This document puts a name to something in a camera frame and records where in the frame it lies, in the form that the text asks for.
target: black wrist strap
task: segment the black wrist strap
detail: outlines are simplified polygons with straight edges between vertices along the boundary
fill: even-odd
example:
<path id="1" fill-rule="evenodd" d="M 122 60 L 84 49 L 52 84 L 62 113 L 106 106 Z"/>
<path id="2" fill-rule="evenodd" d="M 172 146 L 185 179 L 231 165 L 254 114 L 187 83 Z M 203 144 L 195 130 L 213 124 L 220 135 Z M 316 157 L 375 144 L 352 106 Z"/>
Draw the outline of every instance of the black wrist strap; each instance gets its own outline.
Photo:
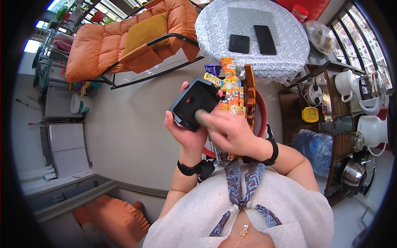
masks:
<path id="1" fill-rule="evenodd" d="M 193 176 L 194 174 L 200 175 L 200 180 L 205 180 L 210 177 L 214 172 L 215 166 L 211 161 L 202 160 L 200 163 L 196 164 L 194 167 L 187 167 L 181 164 L 178 160 L 178 169 L 183 175 Z"/>
<path id="2" fill-rule="evenodd" d="M 266 166 L 269 166 L 269 165 L 273 165 L 278 157 L 278 146 L 274 139 L 267 138 L 267 140 L 270 141 L 270 143 L 272 144 L 273 154 L 269 159 L 262 161 L 262 163 L 264 163 Z"/>

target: yellow container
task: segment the yellow container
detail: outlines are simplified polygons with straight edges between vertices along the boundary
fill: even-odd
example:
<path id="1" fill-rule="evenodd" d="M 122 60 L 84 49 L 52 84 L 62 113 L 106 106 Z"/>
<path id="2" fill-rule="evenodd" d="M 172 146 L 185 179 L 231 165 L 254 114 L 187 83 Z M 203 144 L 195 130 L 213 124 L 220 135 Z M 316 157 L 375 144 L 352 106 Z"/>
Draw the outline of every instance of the yellow container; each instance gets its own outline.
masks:
<path id="1" fill-rule="evenodd" d="M 307 123 L 318 122 L 318 110 L 313 107 L 306 107 L 302 110 L 302 120 Z"/>

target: round table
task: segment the round table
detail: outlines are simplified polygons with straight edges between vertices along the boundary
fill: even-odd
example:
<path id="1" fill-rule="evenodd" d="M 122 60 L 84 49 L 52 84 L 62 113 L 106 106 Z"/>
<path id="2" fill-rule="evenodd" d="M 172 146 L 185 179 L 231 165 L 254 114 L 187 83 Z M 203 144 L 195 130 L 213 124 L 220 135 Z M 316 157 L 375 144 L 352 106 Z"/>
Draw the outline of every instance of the round table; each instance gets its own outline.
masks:
<path id="1" fill-rule="evenodd" d="M 263 55 L 253 25 L 269 26 L 277 55 Z M 237 68 L 251 64 L 257 82 L 283 83 L 303 69 L 310 46 L 299 21 L 287 9 L 269 0 L 215 0 L 199 14 L 196 35 L 204 56 L 219 63 L 234 58 Z M 249 54 L 230 52 L 230 35 L 250 37 Z"/>

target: gold chain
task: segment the gold chain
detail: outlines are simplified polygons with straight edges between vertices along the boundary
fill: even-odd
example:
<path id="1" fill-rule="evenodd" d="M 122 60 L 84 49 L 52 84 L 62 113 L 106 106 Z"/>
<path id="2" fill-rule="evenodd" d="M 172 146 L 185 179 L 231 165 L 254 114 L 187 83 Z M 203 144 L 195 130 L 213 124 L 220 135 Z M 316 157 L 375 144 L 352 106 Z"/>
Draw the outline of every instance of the gold chain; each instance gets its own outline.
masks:
<path id="1" fill-rule="evenodd" d="M 254 244 L 254 242 L 248 237 L 248 235 L 247 235 L 247 229 L 248 229 L 248 225 L 247 224 L 245 224 L 244 226 L 244 229 L 243 229 L 243 231 L 240 233 L 240 235 L 242 236 L 241 237 L 241 239 L 240 239 L 240 241 L 237 243 L 237 245 L 236 245 L 236 247 L 235 248 L 237 248 L 237 246 L 239 246 L 239 244 L 240 244 L 240 242 L 243 240 L 243 238 L 244 237 L 247 237 L 247 239 L 249 239 L 249 241 L 251 241 L 251 244 L 255 247 L 255 248 L 258 248 L 257 246 L 256 246 L 256 244 Z"/>

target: floor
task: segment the floor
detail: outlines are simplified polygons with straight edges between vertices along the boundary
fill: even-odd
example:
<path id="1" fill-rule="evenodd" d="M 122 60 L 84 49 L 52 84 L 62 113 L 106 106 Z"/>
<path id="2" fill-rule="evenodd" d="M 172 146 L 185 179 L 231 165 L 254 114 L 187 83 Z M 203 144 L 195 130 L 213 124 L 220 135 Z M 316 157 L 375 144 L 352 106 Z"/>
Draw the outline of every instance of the floor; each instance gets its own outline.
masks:
<path id="1" fill-rule="evenodd" d="M 179 51 L 164 62 L 170 65 L 160 70 L 173 67 L 184 58 L 184 54 Z M 164 115 L 179 95 L 182 82 L 202 77 L 206 63 L 209 61 L 202 59 L 166 75 L 120 89 L 110 90 L 107 85 L 101 86 L 86 118 L 87 149 L 99 175 L 130 184 L 169 190 L 180 145 L 163 126 Z M 142 74 L 133 72 L 118 73 L 116 84 L 141 77 Z M 282 143 L 277 95 L 279 86 L 276 83 L 257 85 L 257 90 L 265 101 L 268 123 L 275 139 Z M 391 165 L 392 163 L 385 166 L 387 170 L 380 174 L 387 175 Z M 324 179 L 317 177 L 320 190 L 325 188 Z M 384 194 L 388 180 L 379 184 Z M 146 215 L 150 222 L 155 221 L 162 208 L 163 200 L 123 191 L 114 191 L 112 194 L 131 204 L 136 200 L 146 201 Z M 383 196 L 380 197 L 378 193 L 373 195 L 379 205 Z M 333 207 L 335 234 L 331 247 L 351 247 L 352 240 L 362 230 L 359 219 L 365 209 L 366 205 L 357 198 L 345 199 Z M 370 210 L 364 221 L 369 224 L 373 217 L 374 212 Z"/>

